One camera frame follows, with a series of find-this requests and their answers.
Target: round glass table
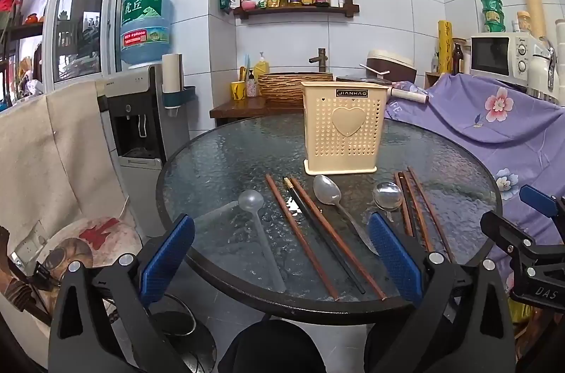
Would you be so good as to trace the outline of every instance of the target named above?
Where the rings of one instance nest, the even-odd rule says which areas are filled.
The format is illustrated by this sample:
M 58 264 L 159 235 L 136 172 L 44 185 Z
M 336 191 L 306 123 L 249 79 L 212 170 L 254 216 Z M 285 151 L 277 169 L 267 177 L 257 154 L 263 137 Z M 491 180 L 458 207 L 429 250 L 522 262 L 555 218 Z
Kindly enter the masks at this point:
M 196 224 L 196 239 L 186 257 L 188 264 L 218 290 L 265 313 L 309 323 L 365 324 L 377 320 L 382 311 L 406 307 L 408 303 L 398 295 L 383 263 L 361 242 L 347 219 L 334 206 L 317 201 L 314 178 L 304 172 L 305 158 L 301 114 L 251 118 L 202 134 L 178 150 L 160 173 L 156 196 L 161 221 L 169 228 L 179 214 L 190 215 Z M 335 175 L 331 179 L 341 189 L 342 206 L 366 224 L 370 215 L 379 211 L 372 199 L 374 186 L 394 181 L 394 171 L 406 171 L 407 166 L 414 170 L 435 207 L 458 263 L 478 263 L 486 257 L 492 243 L 482 234 L 479 222 L 489 210 L 502 213 L 496 183 L 471 153 L 439 134 L 387 119 L 378 170 L 373 174 Z M 386 299 L 380 299 L 358 275 L 365 289 L 361 293 L 315 228 L 295 208 L 295 219 L 340 298 L 334 301 L 329 296 L 265 174 L 272 175 L 285 201 L 290 195 L 283 178 L 298 179 L 377 281 Z M 239 195 L 248 189 L 264 197 L 259 217 L 284 280 L 285 293 L 273 290 L 251 214 L 237 204 Z M 443 251 L 427 209 L 423 212 L 433 246 Z M 402 224 L 400 212 L 393 212 L 393 220 Z

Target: soap dispenser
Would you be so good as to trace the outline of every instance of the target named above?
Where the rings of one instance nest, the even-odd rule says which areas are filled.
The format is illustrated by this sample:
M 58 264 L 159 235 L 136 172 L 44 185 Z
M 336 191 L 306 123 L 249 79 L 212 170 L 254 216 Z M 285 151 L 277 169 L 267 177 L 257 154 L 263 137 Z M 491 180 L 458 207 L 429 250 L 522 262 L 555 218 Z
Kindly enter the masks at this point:
M 261 58 L 259 58 L 259 62 L 255 64 L 255 67 L 253 68 L 253 74 L 255 75 L 256 80 L 258 80 L 259 77 L 265 73 L 269 73 L 269 63 L 265 61 L 263 52 L 261 51 Z

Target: stainless steel spoon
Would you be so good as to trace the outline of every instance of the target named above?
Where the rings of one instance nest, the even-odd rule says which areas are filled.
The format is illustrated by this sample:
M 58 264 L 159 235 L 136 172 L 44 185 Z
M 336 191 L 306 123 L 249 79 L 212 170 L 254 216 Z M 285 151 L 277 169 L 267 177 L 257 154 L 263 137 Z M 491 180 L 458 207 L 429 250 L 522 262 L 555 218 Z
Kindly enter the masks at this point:
M 263 196 L 257 190 L 245 190 L 241 193 L 237 202 L 242 210 L 251 212 L 253 223 L 255 223 L 255 229 L 257 230 L 257 236 L 259 237 L 259 242 L 263 249 L 263 256 L 269 266 L 270 277 L 273 280 L 275 291 L 284 293 L 286 291 L 286 286 L 282 280 L 281 272 L 277 266 L 277 262 L 275 261 L 273 251 L 270 249 L 269 241 L 267 240 L 267 235 L 263 229 L 261 219 L 259 219 L 259 209 L 261 209 L 261 207 L 265 204 Z
M 393 182 L 381 182 L 373 189 L 373 199 L 377 207 L 386 212 L 386 218 L 392 222 L 391 212 L 402 205 L 402 190 Z
M 337 209 L 351 222 L 355 231 L 365 243 L 368 249 L 375 255 L 379 253 L 373 246 L 373 243 L 369 239 L 365 229 L 347 212 L 344 207 L 340 204 L 341 201 L 341 191 L 332 179 L 326 177 L 325 175 L 317 175 L 314 177 L 314 194 L 316 198 L 323 202 L 324 204 L 333 204 Z

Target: pink flower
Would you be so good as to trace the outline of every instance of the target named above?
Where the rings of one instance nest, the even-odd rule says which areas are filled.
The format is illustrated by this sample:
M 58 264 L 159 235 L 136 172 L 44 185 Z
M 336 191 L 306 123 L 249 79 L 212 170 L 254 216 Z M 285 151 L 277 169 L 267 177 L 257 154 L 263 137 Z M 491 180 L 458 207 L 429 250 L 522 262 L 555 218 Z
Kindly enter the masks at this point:
M 485 102 L 485 109 L 488 110 L 487 121 L 492 123 L 494 120 L 503 122 L 506 120 L 507 112 L 512 110 L 514 100 L 508 97 L 508 90 L 502 86 L 498 88 L 496 96 L 491 96 Z

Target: microwave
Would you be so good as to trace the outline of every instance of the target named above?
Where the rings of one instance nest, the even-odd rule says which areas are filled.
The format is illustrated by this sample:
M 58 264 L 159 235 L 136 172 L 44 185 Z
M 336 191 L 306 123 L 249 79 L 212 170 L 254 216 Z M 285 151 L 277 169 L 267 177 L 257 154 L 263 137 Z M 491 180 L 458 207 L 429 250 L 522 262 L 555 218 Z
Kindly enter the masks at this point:
M 470 74 L 527 87 L 534 54 L 547 55 L 547 49 L 527 32 L 483 32 L 471 37 Z

